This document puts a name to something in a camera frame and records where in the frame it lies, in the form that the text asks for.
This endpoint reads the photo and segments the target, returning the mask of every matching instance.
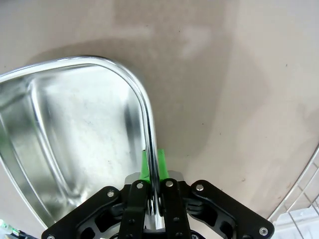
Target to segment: screw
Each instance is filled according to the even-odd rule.
[[[203,190],[204,190],[203,185],[197,184],[197,185],[196,185],[196,190],[197,190],[197,191],[203,191]]]
[[[113,191],[108,192],[108,196],[109,196],[110,198],[113,197],[113,196],[114,196],[114,192],[113,192]]]
[[[267,228],[260,228],[259,234],[262,236],[266,236],[268,234],[268,229]]]
[[[138,183],[138,184],[136,185],[136,187],[137,187],[138,189],[141,189],[141,188],[143,187],[143,183]]]
[[[167,187],[171,187],[171,186],[173,186],[173,182],[172,181],[166,181],[165,185]]]

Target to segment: stainless steel tray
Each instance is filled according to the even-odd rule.
[[[144,149],[156,195],[151,105],[119,63],[71,57],[1,75],[0,121],[2,163],[46,226],[102,187],[122,188]]]

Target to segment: wire rack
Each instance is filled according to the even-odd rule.
[[[268,220],[275,226],[273,239],[319,238],[319,145]]]

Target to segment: beige table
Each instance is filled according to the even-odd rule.
[[[318,23],[316,0],[0,0],[0,73],[83,54],[138,69],[168,168],[267,217],[319,141]]]

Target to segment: bolt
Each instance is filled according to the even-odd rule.
[[[171,187],[171,186],[173,186],[173,182],[172,181],[166,181],[165,185],[167,187]]]
[[[138,183],[138,184],[136,185],[136,187],[137,187],[138,189],[141,189],[141,188],[143,187],[143,183]]]
[[[268,229],[267,228],[260,228],[259,234],[262,236],[266,236],[268,234]]]
[[[197,184],[197,185],[196,185],[196,190],[197,190],[197,191],[203,191],[203,190],[204,190],[203,185]]]
[[[108,197],[113,197],[114,196],[114,192],[113,191],[110,191],[110,192],[108,192]]]

